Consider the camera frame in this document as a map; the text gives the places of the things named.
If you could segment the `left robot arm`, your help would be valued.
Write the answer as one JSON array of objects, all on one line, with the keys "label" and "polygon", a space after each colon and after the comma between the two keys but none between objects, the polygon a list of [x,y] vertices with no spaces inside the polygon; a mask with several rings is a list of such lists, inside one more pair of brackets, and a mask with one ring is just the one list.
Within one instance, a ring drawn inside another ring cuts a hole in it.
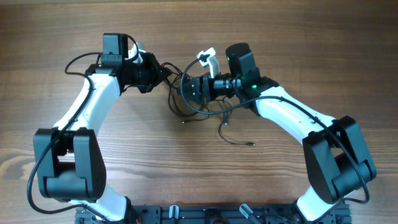
[{"label": "left robot arm", "polygon": [[81,73],[78,97],[52,128],[34,135],[35,164],[27,183],[27,201],[36,212],[52,215],[74,208],[90,212],[98,223],[141,223],[131,201],[106,183],[97,140],[112,105],[129,87],[148,93],[170,70],[154,54],[128,46],[128,34],[105,33],[96,62]]}]

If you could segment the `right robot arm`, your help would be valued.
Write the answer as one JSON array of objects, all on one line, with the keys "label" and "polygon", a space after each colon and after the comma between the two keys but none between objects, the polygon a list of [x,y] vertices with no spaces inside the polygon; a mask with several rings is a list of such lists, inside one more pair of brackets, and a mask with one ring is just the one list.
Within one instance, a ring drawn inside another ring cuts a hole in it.
[{"label": "right robot arm", "polygon": [[263,77],[246,43],[229,46],[226,58],[229,72],[224,74],[214,49],[197,55],[208,72],[199,77],[182,74],[184,102],[201,113],[204,104],[221,96],[237,97],[239,107],[278,124],[303,146],[310,182],[293,203],[267,205],[260,216],[242,204],[240,213],[252,223],[351,223],[351,194],[363,190],[362,203],[367,203],[367,184],[377,175],[359,124],[350,116],[336,119],[319,113]]}]

